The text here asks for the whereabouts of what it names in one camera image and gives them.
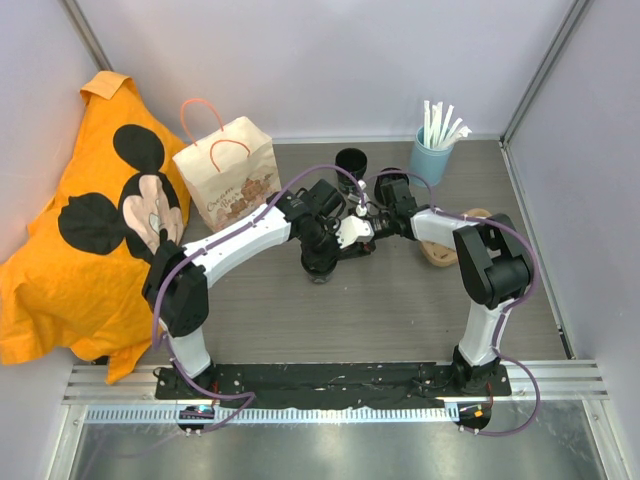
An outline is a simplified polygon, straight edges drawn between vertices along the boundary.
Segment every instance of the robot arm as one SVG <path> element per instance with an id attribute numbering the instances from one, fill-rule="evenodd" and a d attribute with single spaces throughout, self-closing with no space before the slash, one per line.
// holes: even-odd
<path id="1" fill-rule="evenodd" d="M 494 226 L 418 207 L 403 180 L 380 183 L 379 188 L 388 210 L 375 217 L 343 220 L 337 232 L 344 240 L 341 247 L 401 235 L 456 250 L 471 307 L 465 334 L 453 353 L 454 378 L 461 387 L 483 384 L 499 364 L 494 347 L 499 347 L 510 313 L 504 307 L 524 295 L 533 277 L 532 260 L 522 245 Z M 491 220 L 515 229 L 504 214 Z M 501 316 L 504 321 L 496 332 Z"/>
<path id="2" fill-rule="evenodd" d="M 531 259 L 522 246 L 497 228 L 418 207 L 402 180 L 385 182 L 380 190 L 386 207 L 383 211 L 371 215 L 359 210 L 361 216 L 349 215 L 341 221 L 331 214 L 344 206 L 344 200 L 326 181 L 296 195 L 287 191 L 256 225 L 194 259 L 173 280 L 161 306 L 163 327 L 187 375 L 208 388 L 212 362 L 201 328 L 208 315 L 207 290 L 235 266 L 269 247 L 297 238 L 303 268 L 312 279 L 324 282 L 339 260 L 369 255 L 375 250 L 376 240 L 400 235 L 457 251 L 472 302 L 467 329 L 454 350 L 454 378 L 460 387 L 486 381 L 499 363 L 492 348 L 499 317 L 507 303 L 524 294 L 531 281 Z M 261 206 L 253 216 L 266 208 Z M 506 215 L 491 218 L 513 227 Z M 163 243 L 143 290 L 150 305 L 155 304 L 160 285 L 178 262 L 238 228 L 231 226 L 186 245 L 184 250 L 172 242 Z"/>

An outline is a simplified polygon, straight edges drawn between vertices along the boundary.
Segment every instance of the orange cloth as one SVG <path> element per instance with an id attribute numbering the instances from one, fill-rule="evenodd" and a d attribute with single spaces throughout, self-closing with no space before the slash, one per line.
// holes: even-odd
<path id="1" fill-rule="evenodd" d="M 172 160 L 184 144 L 132 79 L 100 72 L 81 95 L 86 113 L 58 190 L 0 267 L 0 356 L 22 363 L 56 346 L 87 361 L 109 355 L 112 383 L 151 343 L 142 285 L 161 239 L 180 240 L 190 197 Z"/>

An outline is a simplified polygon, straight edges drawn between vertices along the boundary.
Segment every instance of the black cup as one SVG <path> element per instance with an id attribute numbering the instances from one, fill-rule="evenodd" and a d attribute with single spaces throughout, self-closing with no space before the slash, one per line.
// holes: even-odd
<path id="1" fill-rule="evenodd" d="M 367 171 L 367 156 L 362 150 L 357 148 L 345 148 L 340 150 L 336 155 L 336 167 L 344 168 L 356 180 L 362 180 L 364 172 Z M 349 195 L 356 193 L 358 189 L 353 182 L 343 173 L 338 173 L 338 190 Z"/>
<path id="2" fill-rule="evenodd" d="M 383 168 L 381 171 L 390 172 L 393 170 L 400 170 L 396 167 L 387 167 Z M 392 180 L 404 180 L 409 185 L 409 177 L 404 173 L 389 173 L 387 175 L 381 175 L 376 177 L 376 186 L 373 188 L 373 196 L 376 201 L 382 205 L 384 205 L 384 199 L 382 198 L 382 192 L 380 190 L 380 186 L 384 185 L 386 182 L 391 182 Z"/>

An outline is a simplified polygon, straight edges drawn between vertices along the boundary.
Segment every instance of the metal floor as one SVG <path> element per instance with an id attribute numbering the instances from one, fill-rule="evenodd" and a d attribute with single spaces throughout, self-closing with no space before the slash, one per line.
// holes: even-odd
<path id="1" fill-rule="evenodd" d="M 284 184 L 310 166 L 333 163 L 346 146 L 367 154 L 369 174 L 406 167 L 411 145 L 276 145 L 275 151 Z M 299 186 L 311 186 L 320 177 L 336 182 L 334 172 L 327 171 Z M 413 190 L 418 200 L 428 201 L 425 189 Z M 495 141 L 458 143 L 435 191 L 441 208 L 503 212 L 525 232 Z M 184 241 L 210 234 L 192 208 Z M 524 360 L 566 358 L 543 290 L 511 315 L 504 353 Z M 470 302 L 457 266 L 436 268 L 416 242 L 401 238 L 378 242 L 372 257 L 341 262 L 326 285 L 307 281 L 299 244 L 292 241 L 245 262 L 209 296 L 211 315 L 203 328 L 209 352 L 222 363 L 447 360 L 464 333 Z M 148 352 L 141 363 L 164 364 L 167 359 L 164 351 Z"/>
<path id="2" fill-rule="evenodd" d="M 496 404 L 492 429 L 521 424 L 532 403 Z M 144 452 L 176 428 L 86 425 L 70 478 L 606 479 L 579 401 L 544 402 L 534 425 L 504 439 L 460 433 L 451 422 L 255 425 L 176 437 L 140 458 L 112 456 Z"/>

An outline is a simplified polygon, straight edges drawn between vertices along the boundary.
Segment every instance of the white wall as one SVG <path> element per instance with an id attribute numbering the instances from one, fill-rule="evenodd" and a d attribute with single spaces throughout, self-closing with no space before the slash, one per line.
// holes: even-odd
<path id="1" fill-rule="evenodd" d="M 512 150 L 573 347 L 597 359 L 640 472 L 638 18 L 593 2 Z"/>
<path id="2" fill-rule="evenodd" d="M 571 0 L 80 0 L 116 70 L 177 133 L 184 100 L 275 138 L 412 135 L 422 100 L 498 137 Z M 189 114 L 214 127 L 203 107 Z"/>
<path id="3" fill-rule="evenodd" d="M 0 30 L 3 262 L 55 190 L 83 113 L 78 89 L 96 68 L 56 0 L 2 2 Z M 71 365 L 68 351 L 55 351 L 0 366 L 0 477 L 44 478 Z"/>
<path id="4" fill-rule="evenodd" d="M 96 68 L 56 0 L 0 6 L 0 262 L 26 239 L 69 160 Z"/>

